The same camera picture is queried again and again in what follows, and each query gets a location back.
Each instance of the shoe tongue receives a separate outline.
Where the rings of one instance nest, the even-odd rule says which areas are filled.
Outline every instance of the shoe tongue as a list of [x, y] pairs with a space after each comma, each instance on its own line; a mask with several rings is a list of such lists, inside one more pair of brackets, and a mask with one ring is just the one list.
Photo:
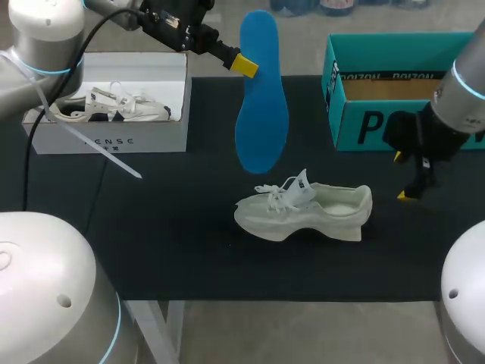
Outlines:
[[317, 191], [310, 187], [304, 169], [283, 193], [283, 198], [292, 206], [301, 205], [315, 197]]

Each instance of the black cable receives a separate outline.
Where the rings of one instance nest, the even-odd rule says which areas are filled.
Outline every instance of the black cable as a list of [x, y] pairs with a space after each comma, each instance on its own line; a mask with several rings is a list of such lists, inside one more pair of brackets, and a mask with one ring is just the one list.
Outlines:
[[[83, 58], [84, 52], [86, 51], [86, 48], [88, 48], [88, 44], [91, 42], [94, 35], [98, 32], [99, 28], [101, 28], [108, 20], [122, 13], [131, 13], [136, 15], [137, 17], [144, 16], [144, 14], [141, 11], [137, 11], [129, 8], [122, 8], [120, 10], [116, 10], [115, 12], [101, 19], [96, 24], [96, 26], [92, 28], [91, 32], [84, 40], [84, 43], [81, 46], [80, 50], [78, 51], [75, 59], [72, 60], [71, 66], [69, 67], [70, 68], [69, 72], [64, 77], [60, 76], [56, 81], [55, 85], [53, 86], [52, 94], [47, 100], [49, 106], [51, 106], [54, 103], [54, 101], [60, 96], [60, 94], [66, 87], [67, 83], [69, 82], [74, 72], [76, 71], [77, 65]], [[25, 159], [23, 163], [22, 211], [27, 210], [27, 201], [29, 199], [29, 164], [30, 164], [30, 151], [32, 149], [33, 136], [36, 133], [37, 127], [39, 126], [39, 123], [44, 115], [45, 115], [45, 110], [42, 110], [39, 116], [37, 117], [36, 121], [33, 123], [32, 130], [30, 131], [29, 139], [27, 140], [27, 150], [26, 150]]]

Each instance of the gray floor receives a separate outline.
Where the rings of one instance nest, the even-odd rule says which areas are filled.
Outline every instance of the gray floor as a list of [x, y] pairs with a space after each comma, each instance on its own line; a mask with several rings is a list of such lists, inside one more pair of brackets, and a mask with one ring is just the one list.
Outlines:
[[[0, 0], [0, 49], [11, 43], [7, 1]], [[262, 0], [217, 0], [209, 23], [238, 45], [247, 11]], [[328, 33], [469, 31], [483, 19], [484, 0], [432, 0], [423, 11], [360, 7], [351, 17], [317, 14], [277, 18], [284, 74], [320, 74]], [[87, 28], [99, 17], [88, 14]], [[108, 24], [91, 52], [160, 52], [140, 32]], [[211, 57], [190, 58], [198, 76], [231, 75]], [[186, 309], [182, 364], [444, 363], [446, 352], [432, 303], [228, 303], [191, 302]]]

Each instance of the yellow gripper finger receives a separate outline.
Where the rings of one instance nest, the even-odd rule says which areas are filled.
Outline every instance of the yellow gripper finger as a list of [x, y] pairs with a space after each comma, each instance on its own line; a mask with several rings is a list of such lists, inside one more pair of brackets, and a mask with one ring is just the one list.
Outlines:
[[240, 53], [234, 59], [233, 65], [230, 67], [231, 71], [239, 72], [249, 78], [253, 78], [258, 71], [259, 66], [251, 62], [249, 59], [241, 55]]

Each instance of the white shoe box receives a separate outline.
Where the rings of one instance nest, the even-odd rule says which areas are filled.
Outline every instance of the white shoe box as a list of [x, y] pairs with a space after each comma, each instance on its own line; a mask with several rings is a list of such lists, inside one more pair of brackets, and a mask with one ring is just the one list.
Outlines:
[[[140, 92], [171, 109], [170, 121], [70, 122], [69, 124], [110, 153], [185, 152], [189, 126], [191, 77], [187, 57], [180, 53], [86, 53], [83, 84], [72, 97], [93, 87], [109, 91], [119, 81], [132, 94]], [[39, 114], [23, 118], [27, 133]], [[97, 153], [74, 135], [42, 119], [33, 139], [38, 154]]]

